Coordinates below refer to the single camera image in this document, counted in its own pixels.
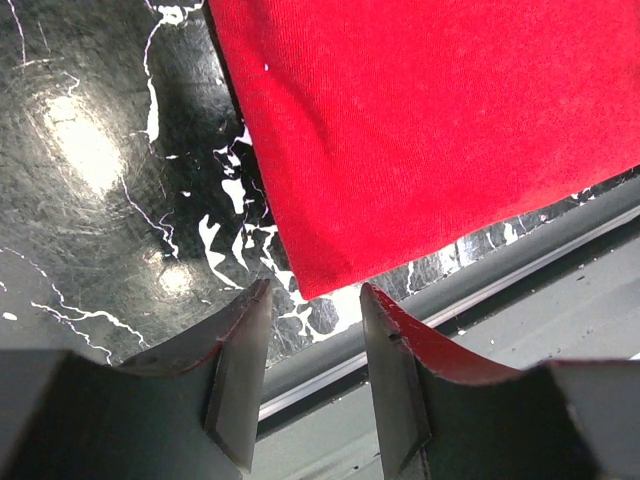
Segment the red t-shirt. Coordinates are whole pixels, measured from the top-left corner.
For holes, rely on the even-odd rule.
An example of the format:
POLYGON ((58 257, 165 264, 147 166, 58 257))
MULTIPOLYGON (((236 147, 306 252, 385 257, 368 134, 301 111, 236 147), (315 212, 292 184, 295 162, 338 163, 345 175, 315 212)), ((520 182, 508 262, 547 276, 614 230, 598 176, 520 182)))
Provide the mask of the red t-shirt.
POLYGON ((214 1, 303 297, 639 163, 635 1, 214 1))

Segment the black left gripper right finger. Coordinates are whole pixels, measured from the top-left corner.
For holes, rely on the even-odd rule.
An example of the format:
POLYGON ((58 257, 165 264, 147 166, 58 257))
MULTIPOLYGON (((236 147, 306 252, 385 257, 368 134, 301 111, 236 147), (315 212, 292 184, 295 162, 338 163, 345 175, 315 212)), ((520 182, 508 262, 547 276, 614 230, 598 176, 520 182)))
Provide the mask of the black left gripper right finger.
POLYGON ((639 364, 525 370, 468 350, 371 284, 361 309, 388 479, 635 479, 639 364))

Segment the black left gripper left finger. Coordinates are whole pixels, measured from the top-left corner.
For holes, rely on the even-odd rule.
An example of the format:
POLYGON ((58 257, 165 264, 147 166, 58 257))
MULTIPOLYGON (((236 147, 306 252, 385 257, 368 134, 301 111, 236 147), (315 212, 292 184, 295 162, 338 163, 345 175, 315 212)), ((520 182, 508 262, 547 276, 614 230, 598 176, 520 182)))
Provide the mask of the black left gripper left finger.
POLYGON ((240 479, 252 467, 272 292, 119 366, 69 350, 1 354, 5 479, 240 479))

